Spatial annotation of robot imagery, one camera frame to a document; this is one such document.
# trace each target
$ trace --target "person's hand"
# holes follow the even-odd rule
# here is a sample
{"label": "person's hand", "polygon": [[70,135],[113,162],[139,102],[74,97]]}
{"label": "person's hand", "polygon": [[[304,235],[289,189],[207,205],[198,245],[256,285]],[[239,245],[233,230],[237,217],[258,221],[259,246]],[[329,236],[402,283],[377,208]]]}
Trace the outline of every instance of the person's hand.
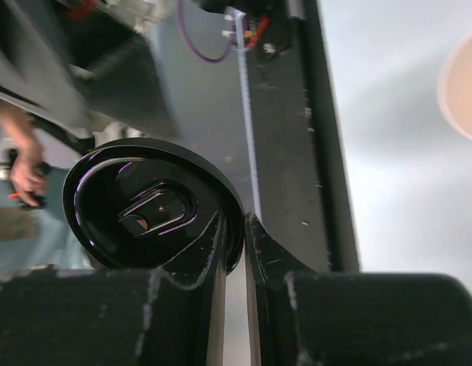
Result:
{"label": "person's hand", "polygon": [[19,149],[19,154],[11,170],[11,180],[19,197],[28,205],[39,207],[32,193],[45,195],[47,180],[35,172],[35,167],[43,162],[43,149],[39,143],[32,143]]}

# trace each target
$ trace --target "screw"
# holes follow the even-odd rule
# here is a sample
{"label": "screw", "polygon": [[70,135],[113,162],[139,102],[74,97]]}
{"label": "screw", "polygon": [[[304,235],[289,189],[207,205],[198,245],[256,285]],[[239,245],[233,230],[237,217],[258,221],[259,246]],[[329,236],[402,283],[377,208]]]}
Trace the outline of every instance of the screw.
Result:
{"label": "screw", "polygon": [[223,30],[222,31],[222,36],[225,37],[225,38],[230,38],[232,36],[234,36],[236,34],[236,32],[232,32],[231,30]]}
{"label": "screw", "polygon": [[275,48],[275,45],[273,43],[265,43],[263,44],[263,50],[266,52],[266,53],[275,53],[276,52],[276,48]]}

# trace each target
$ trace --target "wire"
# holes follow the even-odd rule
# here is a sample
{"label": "wire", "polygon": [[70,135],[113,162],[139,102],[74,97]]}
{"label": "wire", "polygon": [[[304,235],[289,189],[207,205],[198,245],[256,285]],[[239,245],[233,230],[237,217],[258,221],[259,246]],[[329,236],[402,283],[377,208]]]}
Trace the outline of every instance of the wire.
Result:
{"label": "wire", "polygon": [[80,23],[86,17],[93,14],[96,8],[95,0],[82,0],[73,9],[69,9],[65,16],[75,23]]}
{"label": "wire", "polygon": [[178,0],[178,9],[177,9],[177,18],[178,18],[178,31],[180,33],[181,38],[186,43],[188,48],[197,56],[199,59],[205,61],[206,63],[221,63],[223,62],[230,54],[231,51],[231,42],[227,42],[226,49],[223,51],[223,54],[216,58],[211,59],[210,57],[205,56],[202,52],[198,50],[198,48],[191,42],[190,37],[188,36],[186,24],[185,24],[185,16],[183,12],[183,1]]}
{"label": "wire", "polygon": [[266,28],[268,27],[268,24],[269,24],[269,18],[263,17],[261,19],[261,22],[259,23],[259,26],[258,26],[258,29],[256,30],[255,35],[252,36],[251,40],[246,46],[246,51],[249,51],[258,43],[259,39],[261,38]]}

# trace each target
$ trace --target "curved black housing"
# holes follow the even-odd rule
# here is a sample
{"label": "curved black housing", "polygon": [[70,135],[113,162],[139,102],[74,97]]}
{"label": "curved black housing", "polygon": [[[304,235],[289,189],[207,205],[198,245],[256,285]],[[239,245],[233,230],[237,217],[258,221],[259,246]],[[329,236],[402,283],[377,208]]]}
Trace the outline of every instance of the curved black housing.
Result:
{"label": "curved black housing", "polygon": [[63,204],[80,243],[108,268],[159,267],[217,213],[226,218],[227,272],[242,254],[244,211],[235,188],[207,160],[172,143],[134,138],[101,146],[69,172]]}

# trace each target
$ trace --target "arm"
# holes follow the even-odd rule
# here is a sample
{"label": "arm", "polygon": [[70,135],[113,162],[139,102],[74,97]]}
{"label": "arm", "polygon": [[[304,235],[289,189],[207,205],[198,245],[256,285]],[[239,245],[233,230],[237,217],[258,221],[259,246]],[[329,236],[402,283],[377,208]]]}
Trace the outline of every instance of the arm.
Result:
{"label": "arm", "polygon": [[35,146],[42,150],[27,113],[3,100],[0,100],[0,126],[17,143],[19,149]]}
{"label": "arm", "polygon": [[39,206],[31,192],[44,195],[46,180],[34,168],[43,161],[43,147],[34,135],[29,116],[21,108],[0,100],[0,126],[17,143],[19,156],[11,171],[11,180],[22,200]]}

